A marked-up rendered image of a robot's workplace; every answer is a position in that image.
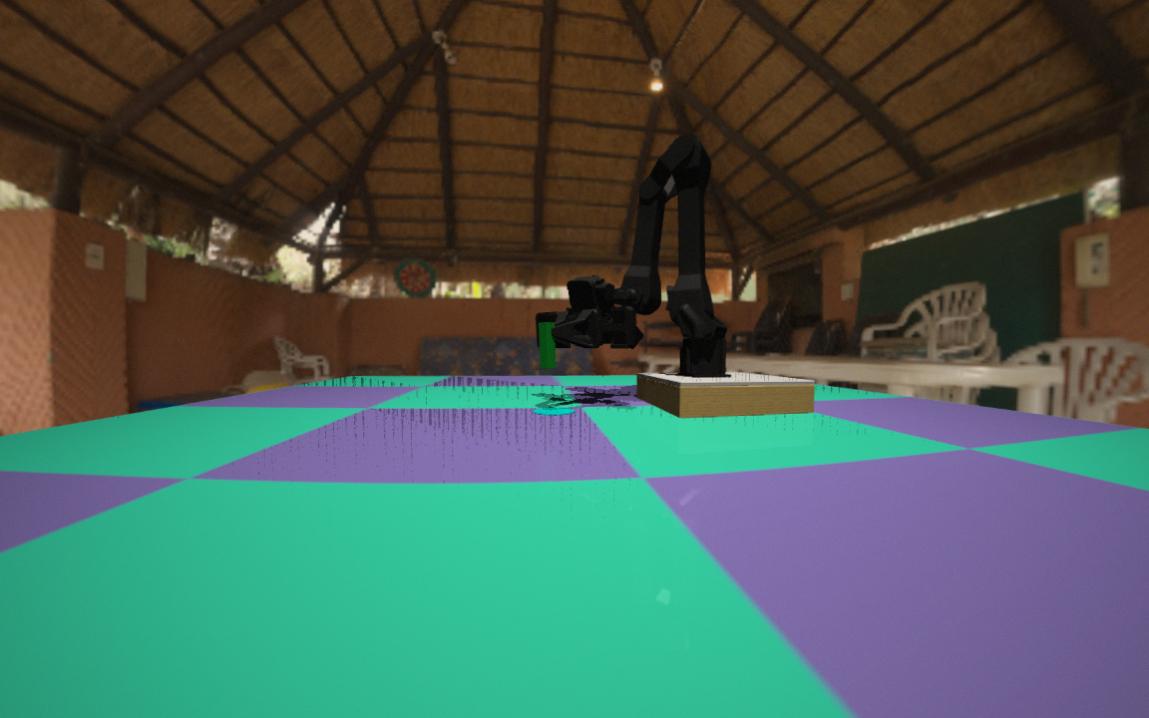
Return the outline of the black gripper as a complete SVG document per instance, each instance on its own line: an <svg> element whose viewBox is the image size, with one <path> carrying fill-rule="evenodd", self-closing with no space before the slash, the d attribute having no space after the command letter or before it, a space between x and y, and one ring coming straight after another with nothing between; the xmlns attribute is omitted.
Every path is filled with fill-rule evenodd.
<svg viewBox="0 0 1149 718"><path fill-rule="evenodd" d="M634 347L637 341L635 310L633 306L609 306L601 310L585 309L583 312L537 312L537 343L540 347L539 323L554 322L552 335L556 347L600 347L610 343L612 349Z"/></svg>

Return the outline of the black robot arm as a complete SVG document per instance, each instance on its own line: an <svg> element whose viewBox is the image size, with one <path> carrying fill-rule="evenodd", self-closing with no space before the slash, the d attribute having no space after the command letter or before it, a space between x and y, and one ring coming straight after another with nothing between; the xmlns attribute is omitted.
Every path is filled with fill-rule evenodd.
<svg viewBox="0 0 1149 718"><path fill-rule="evenodd" d="M650 177L641 183L635 218L632 262L623 275L620 289L600 276L579 277L566 283L566 312L585 309L609 310L609 306L633 306L648 315L661 304L658 249L668 200L678 194L679 275L668 285L666 312L683 330L679 376L728 378L725 375L728 327L714 315L714 301L705 280L705 188L711 159L696 136L680 136L670 142ZM670 176L673 178L670 179Z"/></svg>

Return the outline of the dark green rectangular post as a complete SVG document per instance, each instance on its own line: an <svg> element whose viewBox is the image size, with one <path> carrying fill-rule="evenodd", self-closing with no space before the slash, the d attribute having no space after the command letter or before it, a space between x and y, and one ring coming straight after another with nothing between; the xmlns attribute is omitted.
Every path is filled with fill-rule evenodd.
<svg viewBox="0 0 1149 718"><path fill-rule="evenodd" d="M556 340L552 335L554 322L539 323L540 335L540 369L555 369L556 364Z"/></svg>

